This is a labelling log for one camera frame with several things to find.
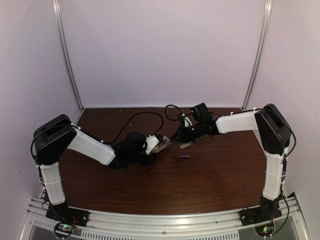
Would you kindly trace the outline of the grey remote control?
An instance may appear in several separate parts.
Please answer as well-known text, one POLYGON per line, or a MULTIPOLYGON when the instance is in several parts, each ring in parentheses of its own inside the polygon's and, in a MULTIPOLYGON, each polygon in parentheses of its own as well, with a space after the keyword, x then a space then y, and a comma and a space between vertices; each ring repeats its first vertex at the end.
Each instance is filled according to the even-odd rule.
POLYGON ((171 144, 171 140, 167 136, 163 136, 161 134, 156 134, 155 137, 158 140, 157 145, 152 150, 153 153, 159 153, 163 149, 165 149, 168 145, 171 144))

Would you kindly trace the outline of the grey battery cover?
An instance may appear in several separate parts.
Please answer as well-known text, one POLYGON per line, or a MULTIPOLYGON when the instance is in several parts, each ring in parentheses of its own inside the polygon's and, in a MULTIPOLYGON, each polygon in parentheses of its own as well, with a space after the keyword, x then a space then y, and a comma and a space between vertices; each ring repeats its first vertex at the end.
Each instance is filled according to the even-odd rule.
POLYGON ((181 150, 183 150, 183 149, 186 149, 186 148, 190 147, 191 145, 192 145, 191 142, 187 142, 187 143, 181 144, 181 145, 179 146, 179 148, 180 148, 181 150))

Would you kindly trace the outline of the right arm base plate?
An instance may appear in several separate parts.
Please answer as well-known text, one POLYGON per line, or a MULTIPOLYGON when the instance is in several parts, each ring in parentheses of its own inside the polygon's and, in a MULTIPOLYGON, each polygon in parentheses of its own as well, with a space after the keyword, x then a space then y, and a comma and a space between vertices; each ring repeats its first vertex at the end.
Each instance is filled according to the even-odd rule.
POLYGON ((270 210, 267 205, 252 208, 244 208, 239 212, 242 226, 255 225, 263 222, 270 222, 273 218, 282 216, 282 212, 277 207, 270 210))

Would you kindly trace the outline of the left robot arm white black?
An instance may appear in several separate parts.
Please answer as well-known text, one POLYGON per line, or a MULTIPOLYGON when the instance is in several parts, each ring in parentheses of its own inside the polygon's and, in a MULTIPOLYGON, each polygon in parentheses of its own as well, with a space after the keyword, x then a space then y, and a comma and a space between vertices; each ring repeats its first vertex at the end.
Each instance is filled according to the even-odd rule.
POLYGON ((53 215, 61 222, 67 222, 72 218, 72 211, 66 201, 59 168, 60 158, 66 150, 116 170, 133 163, 147 165, 159 142, 155 135, 131 132, 124 141, 111 145, 91 136, 73 124, 67 115, 61 114, 34 132, 30 150, 53 215))

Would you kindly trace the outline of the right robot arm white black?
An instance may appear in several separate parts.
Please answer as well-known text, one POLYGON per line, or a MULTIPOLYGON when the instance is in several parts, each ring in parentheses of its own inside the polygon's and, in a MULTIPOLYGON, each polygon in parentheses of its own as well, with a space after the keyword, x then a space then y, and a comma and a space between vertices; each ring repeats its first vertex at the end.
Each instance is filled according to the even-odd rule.
POLYGON ((266 171, 256 216, 266 221, 274 215, 287 175, 287 159, 292 153, 290 141, 294 133, 273 103, 229 114, 210 112, 206 104, 201 103, 190 108, 189 114, 178 113, 176 120, 180 125, 170 140, 180 143, 194 143, 205 135, 212 137, 233 132, 257 132, 266 157, 266 171), (189 115, 194 118, 195 124, 190 122, 189 115))

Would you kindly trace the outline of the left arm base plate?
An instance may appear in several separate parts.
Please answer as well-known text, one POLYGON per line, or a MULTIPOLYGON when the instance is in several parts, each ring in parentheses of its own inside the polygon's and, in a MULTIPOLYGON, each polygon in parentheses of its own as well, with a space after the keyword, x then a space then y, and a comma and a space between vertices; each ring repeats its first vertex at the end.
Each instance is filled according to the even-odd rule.
POLYGON ((45 217, 57 222, 86 227, 89 219, 89 212, 86 210, 71 208, 69 206, 49 206, 45 217))

